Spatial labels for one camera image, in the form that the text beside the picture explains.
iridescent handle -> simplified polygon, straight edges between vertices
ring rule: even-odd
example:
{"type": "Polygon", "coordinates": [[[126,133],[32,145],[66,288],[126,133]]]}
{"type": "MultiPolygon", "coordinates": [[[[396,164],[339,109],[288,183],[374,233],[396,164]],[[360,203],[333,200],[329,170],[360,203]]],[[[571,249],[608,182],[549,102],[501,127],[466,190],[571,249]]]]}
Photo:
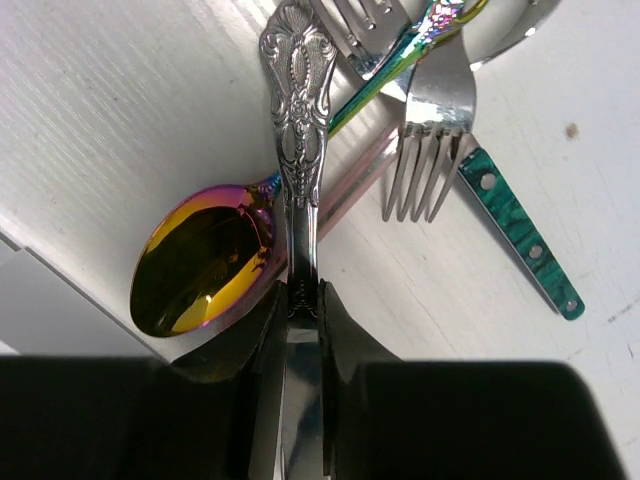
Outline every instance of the iridescent handle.
{"type": "Polygon", "coordinates": [[[465,1],[429,0],[422,18],[403,34],[380,70],[331,119],[330,133],[333,135],[338,132],[384,85],[427,55],[438,42],[458,32],[486,4],[485,0],[481,0],[462,16],[465,1]]]}

black object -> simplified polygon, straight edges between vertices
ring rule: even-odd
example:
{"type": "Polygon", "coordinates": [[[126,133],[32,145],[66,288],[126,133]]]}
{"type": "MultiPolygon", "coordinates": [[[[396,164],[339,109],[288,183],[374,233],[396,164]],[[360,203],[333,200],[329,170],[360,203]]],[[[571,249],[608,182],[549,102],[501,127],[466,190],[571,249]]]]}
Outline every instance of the black object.
{"type": "MultiPolygon", "coordinates": [[[[567,366],[402,362],[331,284],[320,299],[325,450],[337,480],[624,478],[567,366]]],[[[285,313],[276,284],[172,366],[0,359],[0,479],[269,478],[285,313]]]]}

spoon bowl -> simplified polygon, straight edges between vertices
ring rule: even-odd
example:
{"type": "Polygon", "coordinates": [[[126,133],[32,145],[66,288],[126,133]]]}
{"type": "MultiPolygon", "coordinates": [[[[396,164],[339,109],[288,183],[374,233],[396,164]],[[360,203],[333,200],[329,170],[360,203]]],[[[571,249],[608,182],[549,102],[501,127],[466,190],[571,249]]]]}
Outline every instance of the spoon bowl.
{"type": "Polygon", "coordinates": [[[273,253],[280,176],[202,190],[175,208],[145,245],[130,312],[147,335],[207,325],[256,282],[273,253]]]}

green marbled handle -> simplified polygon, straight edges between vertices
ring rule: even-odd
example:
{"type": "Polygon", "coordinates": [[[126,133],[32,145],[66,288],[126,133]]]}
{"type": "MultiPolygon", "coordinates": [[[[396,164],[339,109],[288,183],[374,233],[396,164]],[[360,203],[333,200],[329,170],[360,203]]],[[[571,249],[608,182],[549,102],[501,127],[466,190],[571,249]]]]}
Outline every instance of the green marbled handle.
{"type": "Polygon", "coordinates": [[[584,302],[489,154],[477,148],[458,170],[562,316],[582,315],[584,302]]]}

ornate silver handle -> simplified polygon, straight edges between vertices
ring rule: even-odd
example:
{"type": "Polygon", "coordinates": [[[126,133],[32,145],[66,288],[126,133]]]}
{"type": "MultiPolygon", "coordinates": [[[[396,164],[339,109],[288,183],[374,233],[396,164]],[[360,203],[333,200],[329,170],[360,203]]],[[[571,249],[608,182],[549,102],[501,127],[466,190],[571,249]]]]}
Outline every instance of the ornate silver handle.
{"type": "Polygon", "coordinates": [[[271,81],[271,116],[283,180],[290,315],[315,316],[317,209],[337,50],[308,0],[285,0],[262,33],[260,51],[271,81]]]}
{"type": "Polygon", "coordinates": [[[337,50],[308,0],[285,0],[260,37],[260,53],[271,82],[289,253],[281,469],[286,479],[316,480],[328,473],[322,449],[316,234],[337,50]]]}

